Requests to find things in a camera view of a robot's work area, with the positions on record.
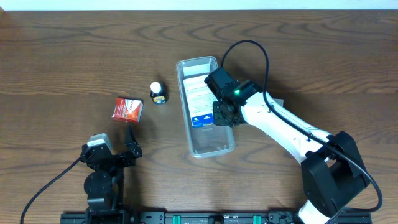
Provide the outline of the blue Kool Fever box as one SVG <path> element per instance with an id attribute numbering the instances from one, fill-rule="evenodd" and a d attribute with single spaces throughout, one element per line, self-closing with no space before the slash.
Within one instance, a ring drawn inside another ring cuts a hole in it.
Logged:
<path id="1" fill-rule="evenodd" d="M 216 97 L 205 84 L 207 76 L 208 74 L 183 79 L 192 128 L 201 128 L 214 123 L 213 102 L 216 101 Z"/>

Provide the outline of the clear plastic container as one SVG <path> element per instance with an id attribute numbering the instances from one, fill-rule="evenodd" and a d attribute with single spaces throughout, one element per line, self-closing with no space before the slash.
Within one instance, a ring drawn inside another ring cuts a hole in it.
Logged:
<path id="1" fill-rule="evenodd" d="M 216 98 L 205 84 L 205 78 L 217 68 L 217 60 L 212 56 L 181 60 L 176 64 L 189 153 L 197 159 L 221 156 L 236 147 L 232 128 L 214 125 Z"/>

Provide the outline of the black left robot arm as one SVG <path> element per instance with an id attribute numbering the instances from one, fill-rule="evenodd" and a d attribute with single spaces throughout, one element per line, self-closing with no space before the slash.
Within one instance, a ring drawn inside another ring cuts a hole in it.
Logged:
<path id="1" fill-rule="evenodd" d="M 136 164 L 142 157 L 132 128 L 126 130 L 124 145 L 127 151 L 120 154 L 111 152 L 112 145 L 105 133 L 91 136 L 82 146 L 81 161 L 93 172 L 85 179 L 88 208 L 85 223 L 128 224 L 138 221 L 137 214 L 123 205 L 124 169 Z"/>

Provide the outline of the red Panadol box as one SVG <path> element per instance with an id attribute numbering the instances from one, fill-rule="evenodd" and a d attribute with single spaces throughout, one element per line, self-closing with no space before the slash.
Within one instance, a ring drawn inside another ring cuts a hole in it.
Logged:
<path id="1" fill-rule="evenodd" d="M 143 106 L 142 100 L 116 98 L 112 119 L 130 123 L 139 123 Z"/>

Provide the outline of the dark Woods syrup bottle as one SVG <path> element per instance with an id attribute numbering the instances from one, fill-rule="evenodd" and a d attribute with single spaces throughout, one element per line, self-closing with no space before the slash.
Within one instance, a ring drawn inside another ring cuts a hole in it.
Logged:
<path id="1" fill-rule="evenodd" d="M 150 97 L 157 105 L 166 103 L 168 100 L 168 93 L 164 84 L 161 82 L 152 82 L 150 84 Z"/>

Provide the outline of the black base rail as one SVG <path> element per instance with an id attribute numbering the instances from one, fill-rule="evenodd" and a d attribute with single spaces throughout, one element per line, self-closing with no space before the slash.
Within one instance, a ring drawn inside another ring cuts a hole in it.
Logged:
<path id="1" fill-rule="evenodd" d="M 302 223 L 299 216 L 288 211 L 268 213 L 165 213 L 141 212 L 136 215 L 90 215 L 88 213 L 64 213 L 61 224 L 78 223 L 127 223 L 127 224 L 294 224 Z"/>

